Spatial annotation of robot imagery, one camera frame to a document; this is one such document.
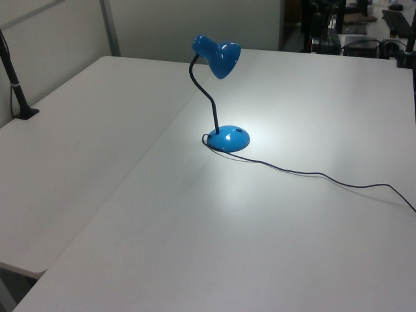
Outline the black Franka gripper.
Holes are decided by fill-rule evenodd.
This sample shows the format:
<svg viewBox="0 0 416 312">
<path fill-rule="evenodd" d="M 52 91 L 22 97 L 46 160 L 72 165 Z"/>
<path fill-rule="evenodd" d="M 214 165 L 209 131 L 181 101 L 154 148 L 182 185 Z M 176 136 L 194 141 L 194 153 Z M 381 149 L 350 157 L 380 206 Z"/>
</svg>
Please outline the black Franka gripper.
<svg viewBox="0 0 416 312">
<path fill-rule="evenodd" d="M 332 13 L 313 13 L 311 19 L 310 39 L 311 52 L 320 53 L 322 47 L 321 40 L 329 40 L 326 44 L 328 53 L 339 52 L 339 37 L 336 30 L 330 27 Z"/>
</svg>

